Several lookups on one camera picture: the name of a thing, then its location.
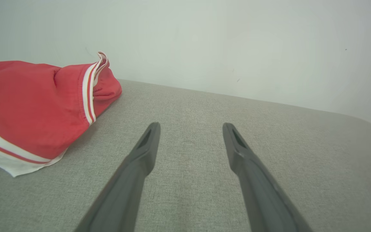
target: white wall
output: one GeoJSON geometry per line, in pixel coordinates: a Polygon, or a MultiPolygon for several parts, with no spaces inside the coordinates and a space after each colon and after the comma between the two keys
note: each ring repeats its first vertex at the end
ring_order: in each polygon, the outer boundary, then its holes
{"type": "Polygon", "coordinates": [[[0,60],[97,50],[120,79],[371,122],[371,0],[0,0],[0,60]]]}

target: white trim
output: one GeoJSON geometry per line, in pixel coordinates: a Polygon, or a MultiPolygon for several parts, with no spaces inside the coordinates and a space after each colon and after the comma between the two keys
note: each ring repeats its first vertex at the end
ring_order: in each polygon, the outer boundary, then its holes
{"type": "Polygon", "coordinates": [[[66,151],[67,150],[63,151],[59,156],[57,156],[53,160],[50,160],[50,162],[42,164],[28,163],[26,161],[17,159],[9,155],[8,157],[6,157],[7,155],[0,151],[0,168],[4,169],[13,177],[27,173],[32,173],[39,169],[42,169],[43,167],[50,166],[58,162],[59,160],[61,160],[66,151]]]}
{"type": "MultiPolygon", "coordinates": [[[[32,154],[32,153],[16,146],[16,145],[10,143],[9,141],[6,141],[1,136],[0,136],[0,148],[5,149],[7,151],[10,151],[10,152],[12,152],[12,153],[14,153],[18,156],[24,157],[24,158],[29,159],[29,160],[33,160],[33,161],[37,161],[37,162],[50,162],[51,161],[50,159],[46,159],[46,158],[43,158],[43,157],[39,157],[35,154],[32,154]]],[[[5,156],[5,157],[9,157],[11,159],[14,158],[15,160],[20,160],[16,157],[13,157],[9,154],[6,154],[6,153],[2,152],[2,151],[0,151],[0,154],[5,156]]]]}
{"type": "Polygon", "coordinates": [[[101,66],[100,66],[100,69],[97,70],[97,71],[95,72],[96,75],[95,75],[95,78],[94,78],[93,87],[97,85],[97,83],[98,83],[98,79],[99,79],[99,75],[100,75],[101,71],[102,71],[102,70],[107,66],[107,64],[108,64],[108,58],[107,58],[107,55],[106,55],[105,53],[103,53],[103,52],[100,51],[100,52],[98,52],[97,54],[98,54],[98,56],[101,58],[100,63],[103,61],[103,59],[106,59],[106,63],[103,64],[103,65],[101,65],[101,66]]]}
{"type": "MultiPolygon", "coordinates": [[[[95,70],[98,69],[100,63],[101,63],[102,60],[98,61],[97,62],[97,65],[95,66],[95,70]]],[[[93,96],[93,90],[94,90],[94,77],[95,77],[95,72],[92,72],[91,73],[91,79],[90,79],[90,110],[91,110],[91,115],[92,115],[92,119],[94,120],[92,123],[94,123],[96,120],[97,120],[97,117],[95,116],[95,113],[94,113],[94,96],[93,96]]]]}
{"type": "MultiPolygon", "coordinates": [[[[88,89],[88,79],[90,79],[90,73],[91,71],[94,69],[94,67],[98,65],[98,62],[97,63],[94,63],[93,65],[91,65],[86,71],[85,71],[85,74],[84,74],[84,78],[82,80],[82,103],[84,105],[84,113],[85,113],[85,117],[87,118],[87,121],[88,123],[91,125],[93,123],[93,121],[91,120],[91,117],[90,117],[90,112],[88,110],[88,96],[87,96],[87,89],[88,89]]],[[[92,105],[92,88],[91,88],[91,97],[90,97],[90,101],[91,101],[91,105],[92,105]]]]}

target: red garment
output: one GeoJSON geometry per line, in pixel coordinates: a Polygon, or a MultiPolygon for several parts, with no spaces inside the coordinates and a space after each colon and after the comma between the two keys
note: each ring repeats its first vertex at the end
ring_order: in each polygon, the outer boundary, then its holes
{"type": "Polygon", "coordinates": [[[25,174],[57,162],[121,95],[106,55],[98,56],[63,68],[0,62],[0,167],[20,164],[15,173],[25,174]]]}

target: textured fabric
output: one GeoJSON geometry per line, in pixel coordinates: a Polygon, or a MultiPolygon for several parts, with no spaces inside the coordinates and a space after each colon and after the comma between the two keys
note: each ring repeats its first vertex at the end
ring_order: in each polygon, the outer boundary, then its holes
{"type": "Polygon", "coordinates": [[[233,123],[316,232],[371,231],[371,124],[335,113],[121,81],[61,162],[0,170],[0,231],[73,231],[149,123],[161,124],[136,231],[249,231],[222,124],[233,123]]]}
{"type": "Polygon", "coordinates": [[[12,176],[49,166],[121,95],[109,60],[63,68],[0,62],[0,167],[12,176]]]}

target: gray fabric surface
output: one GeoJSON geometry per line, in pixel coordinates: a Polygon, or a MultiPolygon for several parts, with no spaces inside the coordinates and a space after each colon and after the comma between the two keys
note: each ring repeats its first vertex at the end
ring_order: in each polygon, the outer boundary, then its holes
{"type": "Polygon", "coordinates": [[[249,231],[222,124],[233,123],[316,232],[371,231],[371,124],[336,113],[121,81],[53,166],[0,169],[0,231],[73,231],[149,123],[161,124],[136,231],[249,231]]]}

